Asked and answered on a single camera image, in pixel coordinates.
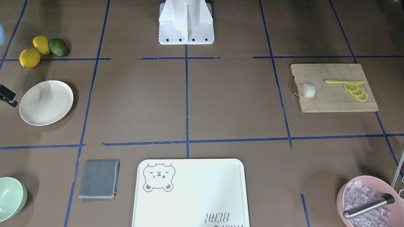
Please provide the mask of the aluminium frame post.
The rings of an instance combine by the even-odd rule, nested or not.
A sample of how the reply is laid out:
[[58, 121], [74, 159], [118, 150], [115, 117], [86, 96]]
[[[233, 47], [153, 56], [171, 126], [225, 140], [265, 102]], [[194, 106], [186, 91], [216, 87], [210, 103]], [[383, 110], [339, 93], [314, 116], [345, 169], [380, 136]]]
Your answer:
[[397, 181], [398, 181], [398, 177], [399, 177], [399, 175], [400, 175], [401, 168], [402, 168], [402, 166], [403, 166], [403, 162], [404, 162], [404, 151], [403, 151], [402, 154], [401, 154], [400, 161], [399, 161], [398, 166], [397, 166], [397, 169], [396, 169], [396, 171], [395, 171], [393, 180], [392, 180], [392, 182], [391, 182], [391, 184], [390, 184], [390, 186], [391, 186], [392, 188], [395, 187], [395, 185], [396, 185], [396, 183], [397, 183]]

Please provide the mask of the yellow lemon near edge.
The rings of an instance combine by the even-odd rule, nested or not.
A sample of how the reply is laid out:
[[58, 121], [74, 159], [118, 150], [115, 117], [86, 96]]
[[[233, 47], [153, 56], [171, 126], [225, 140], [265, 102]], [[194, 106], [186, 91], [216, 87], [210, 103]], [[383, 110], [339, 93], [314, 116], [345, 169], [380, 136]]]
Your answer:
[[33, 68], [40, 62], [41, 55], [35, 48], [25, 49], [19, 55], [20, 64], [24, 68]]

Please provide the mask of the pink bowl with ice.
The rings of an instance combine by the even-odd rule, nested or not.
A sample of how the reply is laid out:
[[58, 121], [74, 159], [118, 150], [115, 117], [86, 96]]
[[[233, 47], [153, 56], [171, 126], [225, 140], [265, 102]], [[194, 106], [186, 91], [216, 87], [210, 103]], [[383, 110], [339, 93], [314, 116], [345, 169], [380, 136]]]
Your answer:
[[402, 227], [403, 179], [396, 186], [373, 176], [355, 177], [340, 188], [336, 207], [347, 227]]

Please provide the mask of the cream round plate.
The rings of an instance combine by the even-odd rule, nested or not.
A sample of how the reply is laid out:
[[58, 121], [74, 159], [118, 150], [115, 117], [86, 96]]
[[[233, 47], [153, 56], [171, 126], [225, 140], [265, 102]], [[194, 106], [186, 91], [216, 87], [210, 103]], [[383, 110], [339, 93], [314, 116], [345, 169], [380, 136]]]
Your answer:
[[22, 97], [19, 114], [29, 125], [50, 125], [72, 109], [74, 94], [69, 85], [58, 80], [36, 84]]

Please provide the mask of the wooden cutting board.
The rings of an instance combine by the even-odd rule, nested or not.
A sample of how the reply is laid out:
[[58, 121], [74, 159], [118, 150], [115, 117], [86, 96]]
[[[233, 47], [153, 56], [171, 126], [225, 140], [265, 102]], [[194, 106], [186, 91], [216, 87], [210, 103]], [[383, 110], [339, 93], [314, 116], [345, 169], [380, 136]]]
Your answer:
[[[360, 64], [292, 64], [291, 71], [297, 88], [295, 94], [304, 113], [376, 112], [379, 109]], [[358, 86], [327, 84], [325, 79], [365, 83]], [[304, 83], [314, 84], [313, 98], [303, 97]]]

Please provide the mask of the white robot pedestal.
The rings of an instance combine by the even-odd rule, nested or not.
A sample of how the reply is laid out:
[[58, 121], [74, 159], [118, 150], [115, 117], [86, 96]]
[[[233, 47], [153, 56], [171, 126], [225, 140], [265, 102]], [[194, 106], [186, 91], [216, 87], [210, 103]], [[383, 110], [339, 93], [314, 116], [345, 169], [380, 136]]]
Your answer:
[[212, 7], [205, 0], [166, 0], [160, 4], [158, 20], [161, 45], [214, 43]]

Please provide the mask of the grey folded cloth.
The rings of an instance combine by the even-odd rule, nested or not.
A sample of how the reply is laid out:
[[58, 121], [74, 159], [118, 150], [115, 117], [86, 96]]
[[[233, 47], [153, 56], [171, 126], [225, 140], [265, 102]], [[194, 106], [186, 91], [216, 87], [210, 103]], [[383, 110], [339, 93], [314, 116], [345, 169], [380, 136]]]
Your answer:
[[88, 160], [84, 163], [81, 199], [113, 199], [117, 191], [119, 160]]

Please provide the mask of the green avocado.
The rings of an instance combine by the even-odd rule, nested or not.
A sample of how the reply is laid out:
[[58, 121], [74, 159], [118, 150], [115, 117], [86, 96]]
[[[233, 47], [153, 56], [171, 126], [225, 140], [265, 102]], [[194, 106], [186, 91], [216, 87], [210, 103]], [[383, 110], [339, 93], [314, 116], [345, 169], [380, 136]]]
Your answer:
[[67, 56], [70, 53], [70, 49], [66, 42], [60, 38], [54, 38], [49, 42], [50, 51], [59, 57]]

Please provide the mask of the yellow plastic knife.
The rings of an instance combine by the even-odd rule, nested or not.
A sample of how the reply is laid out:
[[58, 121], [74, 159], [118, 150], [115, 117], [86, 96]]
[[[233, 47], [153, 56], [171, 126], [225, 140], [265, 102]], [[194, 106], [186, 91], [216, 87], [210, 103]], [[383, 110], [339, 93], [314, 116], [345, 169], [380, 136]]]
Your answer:
[[364, 81], [345, 81], [345, 80], [337, 80], [337, 79], [325, 79], [324, 80], [325, 83], [327, 84], [348, 84], [348, 85], [361, 85], [364, 84]]

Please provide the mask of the green bowl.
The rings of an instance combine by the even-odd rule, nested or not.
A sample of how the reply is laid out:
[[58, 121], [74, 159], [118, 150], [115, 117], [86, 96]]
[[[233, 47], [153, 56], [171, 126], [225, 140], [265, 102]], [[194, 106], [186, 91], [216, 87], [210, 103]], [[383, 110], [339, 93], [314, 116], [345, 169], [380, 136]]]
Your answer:
[[0, 221], [6, 221], [19, 213], [27, 201], [25, 185], [13, 177], [0, 178]]

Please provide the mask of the white bear tray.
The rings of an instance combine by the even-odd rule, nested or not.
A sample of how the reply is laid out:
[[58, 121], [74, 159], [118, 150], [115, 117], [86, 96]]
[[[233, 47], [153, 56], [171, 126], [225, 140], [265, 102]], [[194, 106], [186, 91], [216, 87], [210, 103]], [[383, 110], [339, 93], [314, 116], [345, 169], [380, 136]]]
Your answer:
[[244, 164], [149, 159], [137, 168], [133, 227], [249, 227]]

